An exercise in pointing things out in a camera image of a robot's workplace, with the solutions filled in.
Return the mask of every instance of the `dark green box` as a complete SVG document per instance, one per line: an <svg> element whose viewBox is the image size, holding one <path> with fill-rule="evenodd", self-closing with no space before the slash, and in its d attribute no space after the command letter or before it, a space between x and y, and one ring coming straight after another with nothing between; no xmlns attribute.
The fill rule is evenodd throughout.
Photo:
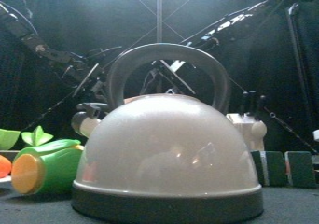
<svg viewBox="0 0 319 224"><path fill-rule="evenodd" d="M284 157L288 165L289 184L297 188L316 188L309 152L288 151Z"/></svg>
<svg viewBox="0 0 319 224"><path fill-rule="evenodd" d="M262 186L285 186L286 167L278 151L252 151L257 181Z"/></svg>

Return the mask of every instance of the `cable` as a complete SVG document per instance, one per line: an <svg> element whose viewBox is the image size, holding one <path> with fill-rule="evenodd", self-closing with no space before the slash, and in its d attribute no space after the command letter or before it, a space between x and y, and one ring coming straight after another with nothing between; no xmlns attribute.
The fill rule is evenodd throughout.
<svg viewBox="0 0 319 224"><path fill-rule="evenodd" d="M70 97L70 95L73 94L74 90L50 107L46 109L46 111L38 115L33 121L26 125L26 127L21 130L21 132L23 132L27 128L30 128L33 125L35 125L46 116L47 113L50 113L55 108L57 106L59 106L65 100Z"/></svg>
<svg viewBox="0 0 319 224"><path fill-rule="evenodd" d="M18 15L18 17L22 18L25 24L26 24L27 27L29 27L29 30L30 30L35 35L38 35L38 34L37 34L37 31L35 31L35 29L34 29L34 27L33 27L33 25L31 25L31 23L30 23L30 21L27 20L27 18L26 18L11 6L9 6L7 4L5 4L5 3L1 2L1 1L0 1L0 4L1 4L3 7L6 7L7 10L11 10L11 11Z"/></svg>
<svg viewBox="0 0 319 224"><path fill-rule="evenodd" d="M22 0L22 3L23 3L25 11L27 13L27 18L30 19L31 18L31 12L29 11L27 6L26 6L26 0Z"/></svg>

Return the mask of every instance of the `kettle base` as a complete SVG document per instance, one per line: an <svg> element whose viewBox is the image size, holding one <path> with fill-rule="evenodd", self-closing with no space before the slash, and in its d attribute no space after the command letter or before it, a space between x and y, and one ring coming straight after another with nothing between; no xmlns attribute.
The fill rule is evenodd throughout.
<svg viewBox="0 0 319 224"><path fill-rule="evenodd" d="M146 197L71 190L71 207L114 223L232 223L262 213L261 189L224 197Z"/></svg>

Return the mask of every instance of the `green cup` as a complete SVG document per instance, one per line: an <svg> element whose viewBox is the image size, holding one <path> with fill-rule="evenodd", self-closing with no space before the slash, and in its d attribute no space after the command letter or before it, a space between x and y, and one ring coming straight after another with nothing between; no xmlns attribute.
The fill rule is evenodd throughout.
<svg viewBox="0 0 319 224"><path fill-rule="evenodd" d="M61 194L70 192L71 181L75 177L78 161L82 155L81 146L67 140L66 148L58 145L45 144L45 148L25 148L13 161L10 171L11 186L22 194Z"/></svg>

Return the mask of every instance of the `kettle handle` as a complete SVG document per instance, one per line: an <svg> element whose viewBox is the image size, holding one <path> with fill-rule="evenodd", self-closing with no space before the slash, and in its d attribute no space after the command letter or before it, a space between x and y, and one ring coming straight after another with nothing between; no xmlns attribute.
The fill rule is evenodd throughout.
<svg viewBox="0 0 319 224"><path fill-rule="evenodd" d="M148 44L128 50L113 62L105 80L105 93L109 110L124 104L124 83L133 71L145 63L157 60L180 60L202 70L213 82L212 107L226 113L230 99L230 81L220 62L206 52L177 44Z"/></svg>

